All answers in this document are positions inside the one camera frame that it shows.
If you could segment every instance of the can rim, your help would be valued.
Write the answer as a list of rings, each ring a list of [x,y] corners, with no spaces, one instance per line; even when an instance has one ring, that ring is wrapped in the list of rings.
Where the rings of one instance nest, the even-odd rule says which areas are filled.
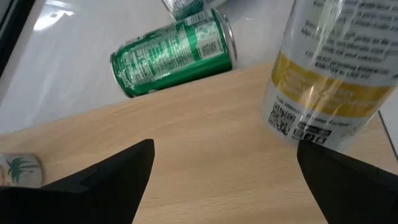
[[[213,10],[216,12],[215,14],[217,16],[217,19],[221,21],[223,36],[225,41],[227,42],[228,50],[230,51],[229,58],[231,59],[232,67],[234,68],[236,65],[236,61],[238,60],[238,53],[236,51],[235,38],[232,31],[231,23],[229,22],[229,19],[226,17],[226,15],[220,13],[220,11],[217,9]]]
[[[174,21],[177,21],[177,20],[175,19],[175,17],[174,17],[175,11],[173,10],[173,7],[172,7],[172,5],[170,5],[169,1],[168,1],[168,0],[162,0],[162,3],[163,3],[163,5],[164,5],[164,7],[166,7],[166,10],[169,12],[171,18],[172,18]]]
[[[109,62],[110,62],[109,65],[111,66],[111,72],[112,72],[113,80],[116,82],[117,86],[118,86],[119,89],[124,93],[124,95],[125,95],[126,97],[128,97],[128,98],[134,98],[134,96],[129,96],[129,95],[127,94],[127,92],[122,88],[122,86],[121,86],[120,83],[118,82],[118,79],[116,78],[116,75],[115,75],[114,70],[113,70],[113,63],[112,63],[112,60],[113,60],[114,55],[115,55],[115,52],[111,53],[111,56],[109,57]]]

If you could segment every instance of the can with palm tree logo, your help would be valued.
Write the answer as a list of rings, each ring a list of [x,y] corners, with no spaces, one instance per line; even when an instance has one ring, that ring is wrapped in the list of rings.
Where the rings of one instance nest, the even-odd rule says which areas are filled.
[[[43,170],[31,154],[0,154],[0,186],[39,188]]]

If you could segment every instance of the wooden surface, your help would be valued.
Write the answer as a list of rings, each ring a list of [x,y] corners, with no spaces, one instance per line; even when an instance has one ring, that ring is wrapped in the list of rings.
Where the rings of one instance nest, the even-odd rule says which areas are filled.
[[[326,223],[295,149],[262,123],[270,69],[226,73],[0,136],[0,153],[35,153],[48,183],[153,138],[154,169],[134,223]],[[378,116],[348,154],[398,173]]]

